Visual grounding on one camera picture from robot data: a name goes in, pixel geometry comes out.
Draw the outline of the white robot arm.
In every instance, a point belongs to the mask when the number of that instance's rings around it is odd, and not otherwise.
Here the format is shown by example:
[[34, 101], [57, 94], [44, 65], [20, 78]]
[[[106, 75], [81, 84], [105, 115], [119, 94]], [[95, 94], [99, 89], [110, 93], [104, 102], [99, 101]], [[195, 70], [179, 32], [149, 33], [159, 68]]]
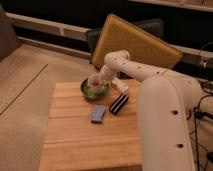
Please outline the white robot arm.
[[134, 62], [125, 50], [108, 53], [100, 74], [110, 80], [119, 72], [140, 82], [136, 113], [143, 171], [196, 171], [187, 112], [203, 95], [197, 79]]

